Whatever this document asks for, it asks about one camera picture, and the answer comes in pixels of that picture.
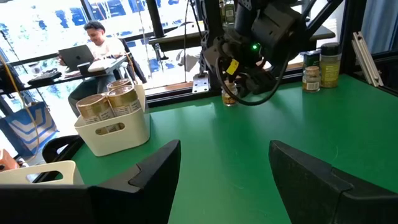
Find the jar label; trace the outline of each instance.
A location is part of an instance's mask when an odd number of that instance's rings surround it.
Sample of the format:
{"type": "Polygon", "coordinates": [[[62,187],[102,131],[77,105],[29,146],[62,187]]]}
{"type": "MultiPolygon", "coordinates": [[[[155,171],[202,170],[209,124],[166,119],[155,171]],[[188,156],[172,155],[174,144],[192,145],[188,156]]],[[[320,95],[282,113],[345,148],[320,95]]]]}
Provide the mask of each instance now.
{"type": "Polygon", "coordinates": [[[307,83],[307,86],[305,87],[306,90],[310,90],[310,91],[315,91],[315,90],[319,90],[319,83],[307,83]]]}
{"type": "Polygon", "coordinates": [[[120,106],[117,108],[113,108],[113,111],[116,116],[122,116],[122,115],[133,113],[139,109],[141,109],[141,104],[140,104],[139,100],[136,100],[126,106],[120,106]]]}
{"type": "Polygon", "coordinates": [[[333,82],[338,79],[340,71],[339,65],[322,66],[322,82],[333,82]]]}
{"type": "MultiPolygon", "coordinates": [[[[85,121],[85,124],[93,124],[93,123],[97,123],[97,122],[104,121],[104,120],[111,119],[111,118],[114,118],[114,114],[113,114],[112,109],[108,108],[108,109],[102,111],[100,114],[98,114],[98,116],[83,118],[83,120],[85,121]]],[[[99,130],[96,130],[96,133],[99,135],[103,135],[106,133],[112,133],[117,130],[119,130],[119,127],[117,125],[110,125],[110,126],[101,128],[99,130]]]]}
{"type": "Polygon", "coordinates": [[[228,11],[225,12],[225,14],[226,14],[227,17],[232,17],[232,16],[234,16],[234,11],[233,10],[228,10],[228,11]]]}

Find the blue tote bag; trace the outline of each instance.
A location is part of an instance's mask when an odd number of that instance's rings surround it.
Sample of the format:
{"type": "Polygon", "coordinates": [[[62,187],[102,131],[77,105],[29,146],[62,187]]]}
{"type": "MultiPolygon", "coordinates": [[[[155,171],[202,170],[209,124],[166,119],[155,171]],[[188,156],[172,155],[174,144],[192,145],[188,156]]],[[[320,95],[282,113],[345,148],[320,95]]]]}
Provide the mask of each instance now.
{"type": "MultiPolygon", "coordinates": [[[[40,140],[39,150],[41,150],[49,140],[56,137],[57,126],[44,102],[30,106],[29,111],[37,124],[40,140]]],[[[20,156],[30,157],[36,153],[35,126],[25,109],[1,118],[0,129],[20,156]]]]}

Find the yellow label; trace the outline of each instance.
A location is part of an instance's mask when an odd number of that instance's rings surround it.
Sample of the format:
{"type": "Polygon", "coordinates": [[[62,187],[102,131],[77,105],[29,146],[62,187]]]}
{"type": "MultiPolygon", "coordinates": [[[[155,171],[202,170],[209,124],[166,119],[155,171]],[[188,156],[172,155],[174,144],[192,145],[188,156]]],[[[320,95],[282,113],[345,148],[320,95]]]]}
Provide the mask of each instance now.
{"type": "Polygon", "coordinates": [[[340,65],[325,65],[322,67],[322,81],[333,82],[338,79],[340,65]]]}
{"type": "Polygon", "coordinates": [[[233,75],[239,67],[239,62],[235,59],[232,59],[231,65],[229,65],[228,69],[226,70],[226,73],[233,75]]]}

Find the white label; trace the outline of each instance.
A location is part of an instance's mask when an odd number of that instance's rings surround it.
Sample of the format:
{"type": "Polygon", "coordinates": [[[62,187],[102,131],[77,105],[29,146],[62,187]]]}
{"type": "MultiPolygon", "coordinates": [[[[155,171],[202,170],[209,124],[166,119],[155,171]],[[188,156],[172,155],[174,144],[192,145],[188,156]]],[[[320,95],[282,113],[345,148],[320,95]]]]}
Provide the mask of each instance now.
{"type": "MultiPolygon", "coordinates": [[[[83,120],[85,121],[86,124],[93,124],[93,123],[97,123],[99,121],[104,121],[106,119],[111,119],[114,118],[114,114],[112,112],[111,108],[108,108],[106,110],[104,110],[103,112],[101,112],[98,116],[92,116],[89,118],[83,118],[83,120]]],[[[118,128],[116,127],[116,125],[110,125],[106,127],[106,130],[111,133],[113,131],[117,131],[118,128]]]]}
{"type": "Polygon", "coordinates": [[[233,10],[228,10],[225,12],[226,17],[233,17],[234,16],[234,11],[233,10]]]}
{"type": "Polygon", "coordinates": [[[319,83],[307,83],[307,90],[318,90],[319,89],[319,83]]]}
{"type": "Polygon", "coordinates": [[[136,100],[127,106],[120,106],[117,108],[113,108],[113,111],[116,116],[122,116],[122,115],[133,113],[133,112],[139,110],[140,108],[141,108],[141,104],[139,103],[139,100],[136,100]]]}

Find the green table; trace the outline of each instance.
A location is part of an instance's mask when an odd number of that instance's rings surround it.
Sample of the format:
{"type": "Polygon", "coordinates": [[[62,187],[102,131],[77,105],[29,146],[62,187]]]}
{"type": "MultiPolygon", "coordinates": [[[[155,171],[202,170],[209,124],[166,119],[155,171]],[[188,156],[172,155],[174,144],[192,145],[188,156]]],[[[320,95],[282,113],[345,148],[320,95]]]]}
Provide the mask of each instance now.
{"type": "Polygon", "coordinates": [[[347,75],[340,80],[316,94],[284,85],[255,107],[227,108],[219,96],[156,108],[143,146],[104,157],[83,146],[73,160],[94,185],[180,139],[170,223],[290,223],[268,161],[273,139],[398,192],[398,98],[347,75]]]}

